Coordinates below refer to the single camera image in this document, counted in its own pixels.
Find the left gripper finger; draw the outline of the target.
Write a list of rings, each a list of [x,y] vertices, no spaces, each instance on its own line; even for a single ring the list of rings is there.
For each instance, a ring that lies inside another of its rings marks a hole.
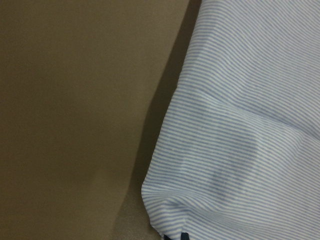
[[[180,235],[180,240],[189,240],[189,234],[187,232],[182,232]]]

